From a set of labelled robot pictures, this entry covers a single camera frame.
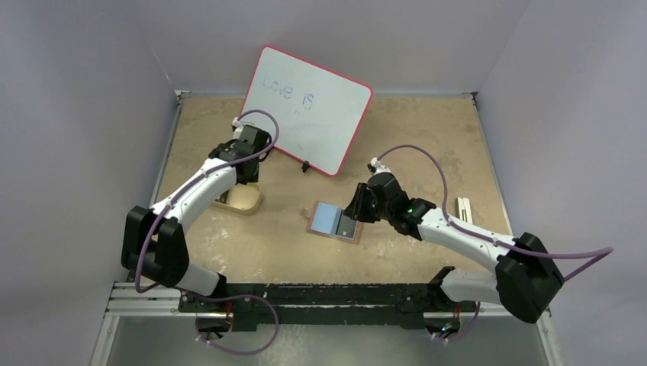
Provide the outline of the dark credit card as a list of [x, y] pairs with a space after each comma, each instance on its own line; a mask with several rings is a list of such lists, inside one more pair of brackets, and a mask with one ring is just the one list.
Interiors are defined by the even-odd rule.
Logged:
[[351, 218], [341, 215], [335, 230], [335, 235], [344, 239], [354, 240], [358, 222]]

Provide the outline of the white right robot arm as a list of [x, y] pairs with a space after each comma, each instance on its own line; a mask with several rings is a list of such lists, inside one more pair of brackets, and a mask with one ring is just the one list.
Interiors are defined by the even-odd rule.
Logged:
[[390, 172], [359, 183], [343, 214], [362, 223], [384, 220], [404, 236], [451, 249], [482, 266], [480, 271], [452, 269], [431, 286], [428, 299], [438, 310], [462, 301], [492, 303], [536, 323], [565, 283], [537, 236], [492, 233], [445, 215], [434, 203], [409, 197]]

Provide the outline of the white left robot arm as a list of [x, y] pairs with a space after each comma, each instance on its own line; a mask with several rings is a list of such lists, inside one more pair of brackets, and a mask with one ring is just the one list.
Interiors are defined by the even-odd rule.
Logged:
[[231, 140], [213, 149], [201, 167], [164, 200], [149, 208], [136, 206], [126, 217], [121, 264], [134, 272], [135, 288], [175, 287], [198, 294], [210, 312], [227, 304], [226, 278], [191, 261], [185, 235], [198, 217], [236, 185], [256, 182], [259, 164], [272, 148], [270, 133], [244, 124]]

